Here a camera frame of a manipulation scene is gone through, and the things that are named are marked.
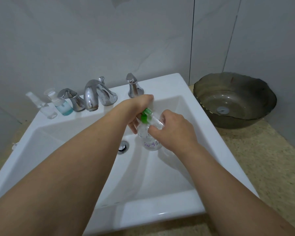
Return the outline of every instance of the sink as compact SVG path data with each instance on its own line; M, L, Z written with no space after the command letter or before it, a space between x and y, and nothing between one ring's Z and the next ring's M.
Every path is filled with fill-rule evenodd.
M155 111L169 109L188 119L199 143L258 196L180 74L145 80L140 86L154 95ZM0 171L0 197L59 146L128 99L128 90L128 85L112 88L118 95L117 102L100 105L94 112L58 114L55 119L38 112ZM128 127L123 140L129 143L129 149L117 155L84 234L205 213L187 170L172 152L164 147L153 152L146 150Z

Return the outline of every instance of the countertop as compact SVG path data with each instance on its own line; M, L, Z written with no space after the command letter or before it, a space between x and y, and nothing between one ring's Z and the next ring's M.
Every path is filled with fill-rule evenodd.
M18 142L29 124L16 132ZM295 148L265 120L236 130L217 129L257 190L260 198L295 226ZM12 144L0 155L0 168L11 154ZM208 215L134 227L113 235L218 235Z

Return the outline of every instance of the sink rim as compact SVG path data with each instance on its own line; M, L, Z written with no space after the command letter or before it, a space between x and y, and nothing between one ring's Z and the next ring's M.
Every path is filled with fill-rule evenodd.
M213 126L212 122L209 120L204 110L193 96L192 92L189 90L188 85L185 83L180 74L176 73L141 81L140 86L145 90L150 90L149 93L153 94L156 100L181 96L185 100L187 107L194 116L199 130L203 132L204 138L211 148L210 153L215 156L217 161L226 170L228 170L233 176L242 182L256 196L258 196L255 188L252 186L246 174L237 163L236 159L224 143L223 139L217 132L216 128ZM105 114L113 106L116 106L122 100L129 98L128 88L128 85L111 88L111 91L114 91L118 95L117 102L111 106L104 107L100 105L98 110L94 112L74 112L69 116L58 115L58 117L55 119L47 119L41 112L38 112L22 136L18 146L11 153L4 166L0 170L0 190L2 189L5 181L9 177L16 162L22 155L22 151L27 146L27 143L36 129L61 122L71 121L76 118L84 118L102 113ZM107 208L108 207L101 209L103 211L103 215L106 216L102 217L102 220L107 220L107 217L110 216L112 222L107 223L104 221L101 222L103 225L99 225L100 219L98 219L98 217L93 214L86 228L86 233L99 233L109 230L119 230L140 224L205 213L205 208L196 190L189 190L154 198L140 199L126 202L123 205L117 205L115 206L114 212L115 214L120 214L119 222L114 222L114 217L111 216L108 211L105 212L105 209L109 210Z

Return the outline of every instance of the faucet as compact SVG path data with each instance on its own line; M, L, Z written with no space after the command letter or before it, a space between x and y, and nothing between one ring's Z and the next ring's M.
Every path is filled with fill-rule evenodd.
M77 92L73 91L72 89L65 88L61 90L57 97L60 99L65 99L66 95L72 102L72 108L76 112L83 111L85 109L83 99L77 94Z
M137 78L134 77L132 73L127 74L126 81L129 83L128 95L130 98L138 97L144 94L143 88L139 86Z
M110 91L104 83L104 77L98 80L92 79L87 82L84 89L84 105L87 111L95 111L98 109L98 99L102 105L109 106L114 104L118 97L117 94Z

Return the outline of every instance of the bottle with blue liquid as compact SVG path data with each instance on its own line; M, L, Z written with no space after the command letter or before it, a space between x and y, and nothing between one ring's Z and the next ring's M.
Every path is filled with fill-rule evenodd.
M66 100L59 99L57 97L57 93L55 92L54 88L46 90L45 95L48 96L51 102L55 105L56 109L58 109L58 111L63 116L67 116L73 112L73 108L70 106L70 104Z
M138 125L137 131L145 149L149 151L157 151L162 147L161 143L148 133L148 129L153 125L161 130L164 127L164 122L163 117L152 112L149 108L146 108L142 112L141 122Z

